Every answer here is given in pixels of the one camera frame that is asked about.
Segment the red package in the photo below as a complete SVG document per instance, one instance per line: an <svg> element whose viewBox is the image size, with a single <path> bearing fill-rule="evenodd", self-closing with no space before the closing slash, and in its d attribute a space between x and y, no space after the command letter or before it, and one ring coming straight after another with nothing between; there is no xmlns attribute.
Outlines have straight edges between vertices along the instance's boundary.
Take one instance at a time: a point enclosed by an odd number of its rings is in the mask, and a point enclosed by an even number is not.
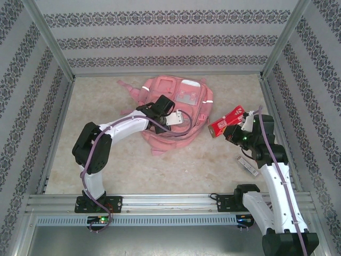
<svg viewBox="0 0 341 256"><path fill-rule="evenodd" d="M212 138L218 137L219 135L223 134L227 126L240 124L243 120L244 112L245 110L243 109L243 107L239 105L227 115L211 123L208 126L208 129L212 135Z"/></svg>

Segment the black mount plate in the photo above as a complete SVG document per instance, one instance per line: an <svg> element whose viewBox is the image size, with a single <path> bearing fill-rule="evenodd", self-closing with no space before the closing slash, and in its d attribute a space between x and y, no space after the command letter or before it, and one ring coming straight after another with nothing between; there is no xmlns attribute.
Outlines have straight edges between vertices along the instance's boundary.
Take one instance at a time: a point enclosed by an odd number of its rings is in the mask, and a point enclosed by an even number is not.
<svg viewBox="0 0 341 256"><path fill-rule="evenodd" d="M217 195L218 212L248 212L243 205L237 205L234 195Z"/></svg>
<svg viewBox="0 0 341 256"><path fill-rule="evenodd" d="M102 205L112 213L120 213L122 210L121 196L104 196L98 200ZM106 211L94 202L92 202L87 196L78 196L75 205L75 213L106 213Z"/></svg>

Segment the metal bar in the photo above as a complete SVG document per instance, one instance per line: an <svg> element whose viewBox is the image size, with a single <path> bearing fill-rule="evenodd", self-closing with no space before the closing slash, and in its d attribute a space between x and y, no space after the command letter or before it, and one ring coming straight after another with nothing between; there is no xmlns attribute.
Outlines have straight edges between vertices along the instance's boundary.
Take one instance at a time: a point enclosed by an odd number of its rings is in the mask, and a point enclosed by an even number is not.
<svg viewBox="0 0 341 256"><path fill-rule="evenodd" d="M72 91L74 90L74 86L75 86L75 81L72 82L72 84L69 88L69 91L67 92L67 95L66 95L66 99L65 99L64 106L62 109L62 115L60 117L60 120L58 121L58 124L56 127L56 132L54 133L53 141L51 144L52 150L50 151L49 156L46 160L45 169L44 169L43 175L42 175L42 181L45 181L46 177L49 176L51 173L53 160L54 160L55 154L57 152L58 142L59 142L62 130L63 130L64 121L66 118L66 114L68 112L68 108L69 108L69 104L70 104L70 100L71 100L71 96L72 96ZM43 193L44 186L45 186L45 182L41 182L39 184L38 191L37 191L38 194Z"/></svg>
<svg viewBox="0 0 341 256"><path fill-rule="evenodd" d="M262 71L263 77L268 77L269 73L271 72L271 69L278 60L279 55L281 54L284 46L287 44L289 37L293 33L297 23L299 22L301 16L303 15L309 3L310 0L299 0L298 3L296 4L287 24L285 25L282 31L282 34L279 36L276 45L274 46L272 52L270 53L269 58L265 63L265 66Z"/></svg>
<svg viewBox="0 0 341 256"><path fill-rule="evenodd" d="M262 193L262 195L266 203L271 202L268 193ZM296 193L295 195L298 206L302 207L303 211L315 211L310 193ZM217 214L216 202L209 198L209 194L121 196L123 197L122 213L117 215ZM74 213L76 198L77 195L31 195L25 214L78 215Z"/></svg>
<svg viewBox="0 0 341 256"><path fill-rule="evenodd" d="M330 248L327 243L327 239L324 235L319 216L316 212L305 212L302 213L305 222L308 225L309 232L317 233L319 237L319 246L315 249L312 255L314 256L331 256Z"/></svg>
<svg viewBox="0 0 341 256"><path fill-rule="evenodd" d="M54 38L50 28L44 16L40 12L40 9L34 0L23 0L22 1L25 8L27 9L28 13L30 14L31 18L33 19L34 23L36 24L37 28L39 29L41 35L45 39L47 45L49 46L51 52L53 53L54 57L57 59L59 66L62 68L64 74L68 78L69 81L74 81L74 74L71 70L71 67L66 60L62 50L57 43L57 40Z"/></svg>
<svg viewBox="0 0 341 256"><path fill-rule="evenodd" d="M293 176L293 180L294 180L296 190L297 191L303 191L302 186L301 186L301 182L300 182L298 174L297 174L297 170L295 168L294 160L293 160L293 157L290 153L289 145L288 145L286 136L284 134L284 130L283 130L283 127L281 124L281 120L279 118L279 114L277 112L274 99L273 99L272 94L270 92L270 87L269 87L269 84L267 82L267 79L261 78L261 79L259 79L259 83L261 84L261 89L263 92L263 96L264 96L264 100L265 100L267 110L268 110L269 114L274 118L274 122L275 122L274 129L275 129L276 138L277 138L279 144L283 145L284 149L287 152L287 157L288 157L289 166L290 166L290 173Z"/></svg>
<svg viewBox="0 0 341 256"><path fill-rule="evenodd" d="M252 74L258 74L257 71L168 71L167 74L170 76L199 76L199 75L252 75ZM164 75L164 71L160 72L131 72L131 73L85 73L85 74L76 74L77 77L97 77L97 76L159 76Z"/></svg>
<svg viewBox="0 0 341 256"><path fill-rule="evenodd" d="M20 226L19 235L11 254L12 256L28 255L37 219L38 217L35 214L24 216L24 221Z"/></svg>

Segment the striped wall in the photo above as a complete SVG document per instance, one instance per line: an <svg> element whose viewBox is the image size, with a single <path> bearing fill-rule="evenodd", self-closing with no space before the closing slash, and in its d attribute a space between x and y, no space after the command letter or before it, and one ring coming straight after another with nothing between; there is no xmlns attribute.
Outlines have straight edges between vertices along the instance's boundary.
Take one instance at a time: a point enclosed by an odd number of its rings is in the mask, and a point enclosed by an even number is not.
<svg viewBox="0 0 341 256"><path fill-rule="evenodd" d="M69 82L19 0L0 1L0 255L37 191Z"/></svg>
<svg viewBox="0 0 341 256"><path fill-rule="evenodd" d="M331 255L341 255L341 1L314 0L268 82Z"/></svg>
<svg viewBox="0 0 341 256"><path fill-rule="evenodd" d="M261 71L297 0L36 0L76 75Z"/></svg>

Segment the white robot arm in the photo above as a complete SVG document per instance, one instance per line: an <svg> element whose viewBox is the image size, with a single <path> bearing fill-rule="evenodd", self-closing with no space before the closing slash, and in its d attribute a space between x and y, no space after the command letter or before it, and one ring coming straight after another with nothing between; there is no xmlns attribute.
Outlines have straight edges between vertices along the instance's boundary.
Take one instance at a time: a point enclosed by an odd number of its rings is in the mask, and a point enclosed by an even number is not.
<svg viewBox="0 0 341 256"><path fill-rule="evenodd" d="M183 123L180 110L172 113L174 106L174 102L162 95L155 103L140 106L116 121L101 125L90 122L85 125L72 154L84 175L84 193L88 197L97 200L104 195L101 170L107 164L110 148L118 141L152 126L156 133L162 133L170 131L173 124Z"/></svg>
<svg viewBox="0 0 341 256"><path fill-rule="evenodd" d="M256 185L238 185L234 190L237 205L244 206L253 216L262 234L263 250L268 255L310 255L319 244L316 233L308 226L298 209L289 176L288 158L284 147L275 144L272 116L244 113L242 126L228 126L227 141L251 150L269 189L272 211Z"/></svg>

